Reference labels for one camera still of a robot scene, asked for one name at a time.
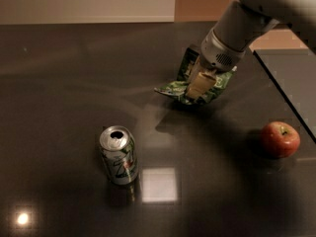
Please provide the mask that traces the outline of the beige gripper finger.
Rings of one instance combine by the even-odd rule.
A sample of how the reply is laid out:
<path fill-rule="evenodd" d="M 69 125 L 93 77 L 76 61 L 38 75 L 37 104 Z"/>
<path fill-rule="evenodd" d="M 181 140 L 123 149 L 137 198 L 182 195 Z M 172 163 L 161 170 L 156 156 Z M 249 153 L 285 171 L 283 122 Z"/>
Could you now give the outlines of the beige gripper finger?
<path fill-rule="evenodd" d="M 186 97 L 197 100 L 215 85 L 215 70 L 203 67 L 200 64 L 200 60 L 197 59 L 187 82 L 189 85 L 186 90 Z"/>

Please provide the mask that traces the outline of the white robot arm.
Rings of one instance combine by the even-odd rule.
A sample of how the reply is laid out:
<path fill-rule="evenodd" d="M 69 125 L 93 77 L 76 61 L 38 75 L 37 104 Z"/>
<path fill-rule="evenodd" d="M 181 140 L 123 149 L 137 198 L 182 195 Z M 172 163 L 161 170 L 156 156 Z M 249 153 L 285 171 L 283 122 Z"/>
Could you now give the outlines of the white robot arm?
<path fill-rule="evenodd" d="M 232 70 L 246 48 L 277 24 L 316 52 L 316 0 L 235 0 L 202 41 L 186 97 L 196 100 L 210 90 L 217 74 Z"/>

